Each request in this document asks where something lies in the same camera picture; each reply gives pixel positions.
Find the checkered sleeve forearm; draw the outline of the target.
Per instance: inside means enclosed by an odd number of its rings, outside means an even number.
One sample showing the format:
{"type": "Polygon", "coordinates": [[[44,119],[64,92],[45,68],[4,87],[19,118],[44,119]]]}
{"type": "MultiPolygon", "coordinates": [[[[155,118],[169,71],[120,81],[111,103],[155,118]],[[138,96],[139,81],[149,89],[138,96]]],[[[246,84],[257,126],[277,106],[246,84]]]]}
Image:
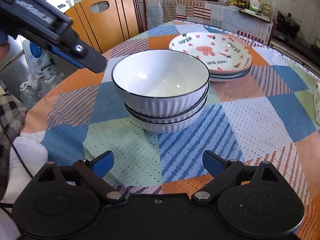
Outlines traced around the checkered sleeve forearm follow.
{"type": "Polygon", "coordinates": [[[1,95],[1,199],[8,185],[11,146],[20,134],[27,111],[27,107],[13,95],[1,95]]]}

